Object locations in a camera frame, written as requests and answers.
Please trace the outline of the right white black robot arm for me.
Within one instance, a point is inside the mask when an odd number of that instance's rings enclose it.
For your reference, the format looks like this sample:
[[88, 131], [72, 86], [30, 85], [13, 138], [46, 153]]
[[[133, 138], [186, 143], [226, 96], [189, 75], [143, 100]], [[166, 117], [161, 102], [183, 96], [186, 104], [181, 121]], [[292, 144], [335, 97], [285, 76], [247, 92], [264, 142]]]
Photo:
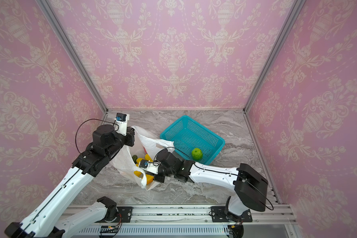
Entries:
[[209, 183], [232, 190], [234, 194], [228, 197], [224, 209], [228, 220], [241, 222], [248, 210], [264, 212], [268, 208], [268, 180], [248, 164], [234, 168], [208, 166], [181, 160], [167, 148], [157, 153], [153, 164], [157, 167], [154, 180], [161, 183], [173, 177], [183, 183]]

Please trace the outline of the yellow banana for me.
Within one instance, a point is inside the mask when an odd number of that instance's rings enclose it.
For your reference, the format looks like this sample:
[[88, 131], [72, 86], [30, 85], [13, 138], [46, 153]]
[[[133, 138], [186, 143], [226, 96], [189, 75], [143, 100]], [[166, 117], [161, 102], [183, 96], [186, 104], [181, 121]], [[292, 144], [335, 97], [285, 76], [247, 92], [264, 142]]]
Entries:
[[142, 160], [146, 160], [148, 162], [153, 162], [153, 160], [151, 159], [151, 157], [148, 154], [145, 154], [145, 157], [139, 157], [136, 159], [136, 163], [139, 164]]

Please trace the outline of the white plastic bag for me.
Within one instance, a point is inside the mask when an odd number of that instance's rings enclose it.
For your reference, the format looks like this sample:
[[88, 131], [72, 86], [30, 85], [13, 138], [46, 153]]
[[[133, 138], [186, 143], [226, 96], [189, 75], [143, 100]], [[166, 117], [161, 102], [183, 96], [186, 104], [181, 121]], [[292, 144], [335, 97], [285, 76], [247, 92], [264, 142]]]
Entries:
[[167, 148], [169, 152], [173, 152], [174, 143], [172, 141], [159, 139], [156, 135], [141, 127], [133, 126], [133, 128], [135, 129], [134, 146], [124, 146], [110, 164], [117, 169], [123, 177], [137, 183], [137, 185], [145, 190], [151, 190], [155, 188], [158, 183], [147, 178], [146, 173], [136, 165], [132, 156], [136, 155], [138, 158], [144, 158], [147, 154], [151, 159], [154, 159], [156, 155], [161, 155], [161, 150], [165, 148]]

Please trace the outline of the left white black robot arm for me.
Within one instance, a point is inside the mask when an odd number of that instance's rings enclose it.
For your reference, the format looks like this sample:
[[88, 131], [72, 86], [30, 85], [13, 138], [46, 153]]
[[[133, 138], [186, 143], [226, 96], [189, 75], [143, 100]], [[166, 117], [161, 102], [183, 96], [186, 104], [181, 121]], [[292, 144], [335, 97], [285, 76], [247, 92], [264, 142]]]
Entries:
[[70, 216], [59, 218], [76, 196], [106, 167], [122, 148], [134, 146], [135, 129], [126, 126], [101, 125], [93, 141], [72, 163], [62, 181], [47, 198], [21, 222], [5, 229], [9, 238], [70, 238], [85, 227], [104, 220], [112, 222], [121, 215], [117, 204], [108, 197], [99, 198], [92, 206]]

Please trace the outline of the green apple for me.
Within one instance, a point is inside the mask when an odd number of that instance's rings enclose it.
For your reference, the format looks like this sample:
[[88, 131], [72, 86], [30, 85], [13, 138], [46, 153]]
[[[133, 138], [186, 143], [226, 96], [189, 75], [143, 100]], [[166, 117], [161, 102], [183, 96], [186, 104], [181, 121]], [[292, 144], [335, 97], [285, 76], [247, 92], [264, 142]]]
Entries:
[[192, 159], [195, 161], [200, 161], [203, 158], [203, 152], [199, 148], [194, 148], [191, 152]]

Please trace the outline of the orange yellow mango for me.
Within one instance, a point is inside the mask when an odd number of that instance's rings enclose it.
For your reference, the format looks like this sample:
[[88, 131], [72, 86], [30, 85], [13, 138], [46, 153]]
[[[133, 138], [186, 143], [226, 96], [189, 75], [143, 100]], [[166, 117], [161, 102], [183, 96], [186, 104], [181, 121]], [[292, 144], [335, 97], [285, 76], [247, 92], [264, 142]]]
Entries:
[[135, 175], [135, 178], [136, 178], [136, 181], [140, 184], [143, 184], [143, 180], [145, 179], [146, 180], [146, 185], [149, 185], [153, 182], [153, 179], [154, 177], [152, 175], [149, 175], [149, 174], [143, 174], [142, 172], [140, 171], [134, 171], [133, 172], [134, 175]]

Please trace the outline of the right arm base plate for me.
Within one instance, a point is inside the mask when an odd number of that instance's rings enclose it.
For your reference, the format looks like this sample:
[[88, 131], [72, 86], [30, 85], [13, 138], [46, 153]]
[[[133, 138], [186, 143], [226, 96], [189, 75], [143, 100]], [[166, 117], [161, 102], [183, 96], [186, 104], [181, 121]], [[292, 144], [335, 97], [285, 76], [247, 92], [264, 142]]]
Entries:
[[208, 213], [213, 223], [235, 222], [235, 223], [250, 223], [253, 221], [251, 211], [248, 209], [242, 215], [235, 215], [231, 212], [226, 212], [225, 206], [211, 206]]

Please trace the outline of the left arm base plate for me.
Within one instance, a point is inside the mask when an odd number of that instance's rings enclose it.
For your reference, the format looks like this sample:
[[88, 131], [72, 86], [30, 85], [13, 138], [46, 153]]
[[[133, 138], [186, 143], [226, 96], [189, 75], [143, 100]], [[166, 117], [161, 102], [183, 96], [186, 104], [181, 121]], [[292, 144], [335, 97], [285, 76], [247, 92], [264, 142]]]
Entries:
[[131, 221], [132, 211], [132, 206], [109, 208], [105, 214], [105, 217], [96, 223], [129, 223]]

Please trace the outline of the teal plastic basket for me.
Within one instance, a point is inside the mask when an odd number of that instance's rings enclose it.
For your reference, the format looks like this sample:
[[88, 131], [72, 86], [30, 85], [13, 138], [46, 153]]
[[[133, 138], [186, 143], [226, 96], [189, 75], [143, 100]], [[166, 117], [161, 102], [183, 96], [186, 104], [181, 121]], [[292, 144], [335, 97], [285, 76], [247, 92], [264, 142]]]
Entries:
[[189, 116], [182, 116], [167, 127], [160, 138], [174, 143], [176, 152], [184, 159], [192, 160], [191, 152], [199, 148], [203, 158], [199, 163], [210, 165], [222, 151], [225, 140]]

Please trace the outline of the green yellow cucumber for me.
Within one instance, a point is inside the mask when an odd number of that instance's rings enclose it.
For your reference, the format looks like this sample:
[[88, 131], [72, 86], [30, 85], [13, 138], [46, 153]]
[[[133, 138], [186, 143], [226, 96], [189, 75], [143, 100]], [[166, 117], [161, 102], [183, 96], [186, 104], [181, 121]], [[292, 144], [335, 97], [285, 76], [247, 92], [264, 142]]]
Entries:
[[132, 156], [132, 159], [133, 159], [133, 162], [136, 163], [138, 157], [137, 157], [136, 155], [133, 155], [133, 156]]

